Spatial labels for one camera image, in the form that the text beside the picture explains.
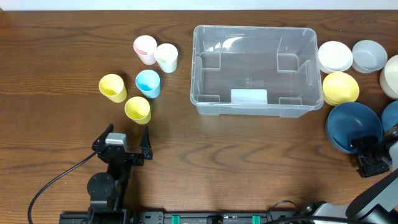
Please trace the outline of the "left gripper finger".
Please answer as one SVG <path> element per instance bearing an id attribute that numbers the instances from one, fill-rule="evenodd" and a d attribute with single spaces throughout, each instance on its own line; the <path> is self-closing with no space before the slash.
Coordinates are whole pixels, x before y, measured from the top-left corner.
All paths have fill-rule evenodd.
<path id="1" fill-rule="evenodd" d="M 109 133 L 113 132 L 113 124 L 110 124 L 105 131 L 93 142 L 92 150 L 95 152 L 103 152 L 108 144 L 106 143 L 106 138 Z"/>
<path id="2" fill-rule="evenodd" d="M 151 147 L 150 139 L 149 139 L 149 127 L 148 127 L 148 125 L 146 125 L 145 128 L 144 128 L 144 133 L 142 135 L 139 148 L 141 149 L 141 153 L 142 153 L 144 159 L 152 160 L 153 151 L 152 151 L 152 147 Z"/>

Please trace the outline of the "dark blue large bowl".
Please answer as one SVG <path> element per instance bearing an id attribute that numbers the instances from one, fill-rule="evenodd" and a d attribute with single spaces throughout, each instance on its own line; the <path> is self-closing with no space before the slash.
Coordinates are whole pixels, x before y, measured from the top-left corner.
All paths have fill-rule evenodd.
<path id="1" fill-rule="evenodd" d="M 368 106 L 347 102 L 334 107 L 325 123 L 325 134 L 329 142 L 346 154 L 357 154 L 358 149 L 351 147 L 352 139 L 376 136 L 380 141 L 383 127 L 377 114 Z"/>

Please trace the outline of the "yellow small bowl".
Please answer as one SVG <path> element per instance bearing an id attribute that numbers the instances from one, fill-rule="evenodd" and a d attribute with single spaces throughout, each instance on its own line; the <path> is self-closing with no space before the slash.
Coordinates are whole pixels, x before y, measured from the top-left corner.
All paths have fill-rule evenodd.
<path id="1" fill-rule="evenodd" d="M 334 72 L 328 74 L 322 84 L 323 98 L 331 106 L 354 102 L 359 96 L 359 85 L 349 74 Z"/>

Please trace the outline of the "beige large bowl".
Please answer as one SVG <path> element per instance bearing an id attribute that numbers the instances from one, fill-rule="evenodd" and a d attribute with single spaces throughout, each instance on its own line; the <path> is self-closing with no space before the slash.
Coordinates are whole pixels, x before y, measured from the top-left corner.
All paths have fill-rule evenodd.
<path id="1" fill-rule="evenodd" d="M 397 61 L 398 55 L 390 58 L 385 67 L 383 68 L 380 77 L 379 84 L 382 91 L 390 98 L 397 100 Z"/>

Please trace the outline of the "white small bowl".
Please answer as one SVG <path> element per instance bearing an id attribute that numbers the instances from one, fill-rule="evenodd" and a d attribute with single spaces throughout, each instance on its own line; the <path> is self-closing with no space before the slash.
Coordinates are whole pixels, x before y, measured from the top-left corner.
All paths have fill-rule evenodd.
<path id="1" fill-rule="evenodd" d="M 329 41 L 318 49 L 318 66 L 324 73 L 344 72 L 353 64 L 353 53 L 341 42 Z"/>

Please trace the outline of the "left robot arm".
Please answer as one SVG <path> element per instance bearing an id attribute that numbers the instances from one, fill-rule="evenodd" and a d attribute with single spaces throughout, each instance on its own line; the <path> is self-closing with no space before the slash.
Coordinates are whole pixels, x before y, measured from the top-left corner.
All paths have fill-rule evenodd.
<path id="1" fill-rule="evenodd" d="M 136 214 L 123 208 L 124 196 L 133 166 L 143 166 L 153 158 L 149 128 L 145 126 L 140 141 L 140 153 L 127 152 L 127 137 L 115 133 L 110 124 L 94 141 L 92 150 L 108 165 L 106 172 L 93 175 L 87 184 L 90 207 L 86 223 L 134 223 Z"/>

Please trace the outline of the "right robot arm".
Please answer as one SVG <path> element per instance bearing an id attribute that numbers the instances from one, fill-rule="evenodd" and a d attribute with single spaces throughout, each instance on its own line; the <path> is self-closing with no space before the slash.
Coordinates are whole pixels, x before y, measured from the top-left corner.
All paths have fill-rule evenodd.
<path id="1" fill-rule="evenodd" d="M 397 223 L 397 126 L 376 136 L 352 139 L 358 148 L 358 172 L 361 177 L 391 173 L 359 194 L 348 206 L 320 201 L 310 203 L 299 212 L 308 217 L 305 223 Z"/>

